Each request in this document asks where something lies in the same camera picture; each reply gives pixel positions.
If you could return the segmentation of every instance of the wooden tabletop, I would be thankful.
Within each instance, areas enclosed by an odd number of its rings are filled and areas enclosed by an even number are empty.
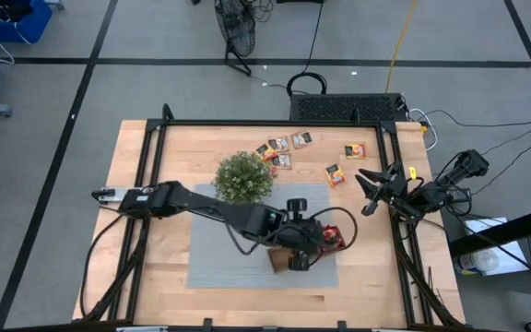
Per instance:
[[[123,121],[107,185],[133,185],[145,125],[145,121]],[[397,129],[405,167],[414,166],[418,176],[427,181],[431,178],[431,170],[419,124],[399,123]],[[354,245],[336,256],[339,286],[282,290],[188,289],[186,280],[192,215],[184,213],[151,221],[136,324],[197,326],[202,325],[204,318],[212,318],[215,326],[333,327],[338,320],[345,320],[349,327],[406,327],[387,206],[380,203],[372,216],[362,216],[360,211],[367,201],[353,178],[358,168],[381,170],[374,129],[170,126],[159,181],[178,180],[193,190],[196,184],[209,184],[213,180],[218,163],[223,158],[238,150],[254,150],[269,137],[290,135],[301,130],[311,133],[314,144],[307,148],[292,148],[292,170],[278,171],[275,182],[326,184],[324,168],[333,163],[342,166],[348,180],[329,189],[329,205],[350,210],[358,220],[360,232]],[[347,160],[343,152],[346,142],[365,142],[366,159]],[[144,184],[148,183],[150,176],[154,147],[154,142],[151,142]],[[94,236],[114,218],[113,212],[101,210]],[[350,221],[339,213],[334,214],[332,219],[344,236],[350,238]],[[426,219],[442,223],[439,213],[428,215]],[[115,277],[124,225],[125,221],[110,229],[98,242],[91,257],[86,286],[87,310],[93,307]],[[426,277],[428,267],[431,267],[433,288],[436,293],[439,291],[453,316],[464,322],[445,234],[427,223],[420,223],[417,233]],[[130,279],[123,288],[119,317],[124,317],[129,291]],[[416,298],[417,321],[421,322],[419,297],[414,286],[412,293]],[[80,316],[77,306],[75,318]]]

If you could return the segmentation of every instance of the yellow cable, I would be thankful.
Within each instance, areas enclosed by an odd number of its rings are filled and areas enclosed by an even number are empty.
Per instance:
[[[387,93],[389,88],[391,87],[391,82],[393,80],[393,67],[395,67],[396,55],[398,54],[398,49],[401,47],[401,43],[405,39],[405,34],[407,34],[409,22],[411,21],[411,17],[413,16],[413,12],[415,11],[416,5],[417,5],[417,0],[413,0],[413,3],[411,4],[411,8],[409,9],[409,13],[407,14],[407,20],[405,21],[405,26],[403,27],[403,30],[401,31],[401,36],[398,38],[398,43],[396,44],[396,47],[395,47],[395,53],[393,54],[393,59],[391,60],[391,68],[388,70],[388,79],[386,79],[386,90],[384,91],[384,93]]]

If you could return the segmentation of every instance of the gray cloth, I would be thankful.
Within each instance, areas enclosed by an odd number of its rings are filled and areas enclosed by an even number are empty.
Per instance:
[[[195,187],[198,194],[215,196],[215,189],[209,184]],[[272,195],[264,200],[275,208],[286,208],[290,198],[306,198],[308,209],[303,216],[329,207],[329,192],[326,184],[278,184],[272,188]],[[329,214],[319,219],[328,224]],[[245,250],[253,244],[237,235]],[[251,255],[242,255],[232,243],[225,225],[204,217],[194,216],[190,235],[190,265],[188,288],[328,288],[337,287],[337,266],[334,255],[322,258],[309,271],[284,271],[275,274],[267,255],[267,248],[258,247]]]

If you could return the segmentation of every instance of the blue bin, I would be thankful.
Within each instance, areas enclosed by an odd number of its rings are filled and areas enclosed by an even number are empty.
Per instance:
[[[17,22],[17,30],[14,23],[0,22],[0,42],[24,42],[21,36],[30,43],[37,42],[51,19],[53,11],[43,0],[18,0],[18,2],[29,3],[33,13]]]

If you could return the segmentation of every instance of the green plant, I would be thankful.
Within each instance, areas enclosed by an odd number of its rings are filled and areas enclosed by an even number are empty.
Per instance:
[[[240,151],[220,162],[212,185],[226,202],[258,203],[272,193],[274,177],[271,166],[259,156]]]

